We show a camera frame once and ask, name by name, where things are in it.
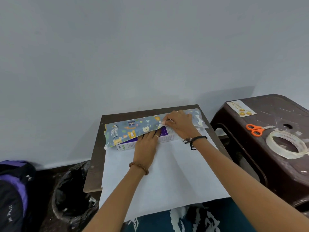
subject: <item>brown stool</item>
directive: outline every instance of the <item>brown stool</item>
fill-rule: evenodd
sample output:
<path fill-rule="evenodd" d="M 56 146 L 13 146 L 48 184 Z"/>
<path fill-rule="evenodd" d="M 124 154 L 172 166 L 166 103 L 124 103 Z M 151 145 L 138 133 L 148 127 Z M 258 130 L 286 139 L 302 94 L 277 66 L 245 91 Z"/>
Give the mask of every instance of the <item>brown stool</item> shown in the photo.
<path fill-rule="evenodd" d="M 309 217 L 309 156 L 286 159 L 273 152 L 265 142 L 274 130 L 264 130 L 261 137 L 255 137 L 246 129 L 247 124 L 272 126 L 284 130 L 300 139 L 309 138 L 309 111 L 287 97 L 270 94 L 241 99 L 256 115 L 240 117 L 228 104 L 218 110 L 211 126 L 223 129 L 228 136 L 225 148 L 234 162 L 242 155 L 257 173 L 260 182 L 287 203 Z M 290 142 L 274 138 L 287 150 L 297 152 Z"/>

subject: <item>orange scissors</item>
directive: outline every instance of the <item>orange scissors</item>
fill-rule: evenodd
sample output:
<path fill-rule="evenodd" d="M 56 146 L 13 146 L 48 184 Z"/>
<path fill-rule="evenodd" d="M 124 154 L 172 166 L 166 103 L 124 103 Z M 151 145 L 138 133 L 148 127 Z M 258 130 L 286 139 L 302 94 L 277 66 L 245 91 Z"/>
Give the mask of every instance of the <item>orange scissors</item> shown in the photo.
<path fill-rule="evenodd" d="M 270 128 L 273 128 L 275 127 L 275 125 L 273 126 L 265 126 L 265 127 L 262 127 L 262 126 L 256 126 L 256 125 L 253 125 L 253 124 L 247 124 L 246 125 L 246 128 L 248 130 L 251 130 L 251 134 L 255 137 L 260 137 L 262 136 L 262 133 L 265 129 L 270 129 Z"/>

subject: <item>black bracelet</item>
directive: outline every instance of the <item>black bracelet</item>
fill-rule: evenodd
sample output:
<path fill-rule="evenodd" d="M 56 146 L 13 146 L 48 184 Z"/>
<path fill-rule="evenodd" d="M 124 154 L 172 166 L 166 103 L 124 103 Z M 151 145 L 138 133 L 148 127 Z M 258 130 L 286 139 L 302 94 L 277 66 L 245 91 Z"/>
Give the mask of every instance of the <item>black bracelet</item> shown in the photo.
<path fill-rule="evenodd" d="M 186 139 L 183 140 L 182 142 L 183 142 L 184 144 L 190 143 L 191 150 L 195 151 L 196 148 L 192 145 L 192 143 L 193 143 L 195 140 L 199 139 L 199 138 L 206 138 L 206 139 L 208 139 L 206 136 L 198 136 L 198 137 L 195 137 L 195 138 L 186 138 Z"/>

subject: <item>animal print wrapping paper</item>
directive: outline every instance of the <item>animal print wrapping paper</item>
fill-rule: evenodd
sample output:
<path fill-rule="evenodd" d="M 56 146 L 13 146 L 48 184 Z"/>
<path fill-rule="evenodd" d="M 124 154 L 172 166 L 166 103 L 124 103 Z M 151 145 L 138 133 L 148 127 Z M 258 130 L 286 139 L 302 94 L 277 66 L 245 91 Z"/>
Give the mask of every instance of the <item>animal print wrapping paper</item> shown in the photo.
<path fill-rule="evenodd" d="M 197 127 L 208 128 L 202 120 L 201 111 L 197 108 L 184 110 L 186 114 L 192 114 L 192 123 Z M 162 119 L 166 114 L 137 118 L 133 120 L 119 121 L 105 125 L 106 145 L 104 149 L 113 147 L 132 138 L 141 136 L 162 126 Z"/>

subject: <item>bracelet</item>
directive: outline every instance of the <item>bracelet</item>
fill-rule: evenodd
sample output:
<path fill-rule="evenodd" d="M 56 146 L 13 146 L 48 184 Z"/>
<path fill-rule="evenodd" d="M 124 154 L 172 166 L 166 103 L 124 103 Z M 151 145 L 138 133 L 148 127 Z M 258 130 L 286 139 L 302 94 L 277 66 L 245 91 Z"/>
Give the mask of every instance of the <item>bracelet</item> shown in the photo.
<path fill-rule="evenodd" d="M 192 144 L 193 144 L 193 142 L 194 142 L 195 140 L 197 140 L 197 139 L 199 139 L 199 138 L 206 138 L 206 139 L 208 139 L 206 136 L 198 136 L 198 137 L 195 137 L 195 138 L 186 138 L 186 139 L 183 140 L 182 142 L 183 142 L 184 144 L 190 143 L 191 150 L 195 151 L 196 148 L 195 148 Z"/>
<path fill-rule="evenodd" d="M 132 163 L 129 163 L 129 168 L 131 168 L 132 165 L 136 165 L 137 167 L 143 169 L 145 171 L 145 175 L 148 175 L 149 171 L 141 164 L 136 163 L 133 161 Z"/>

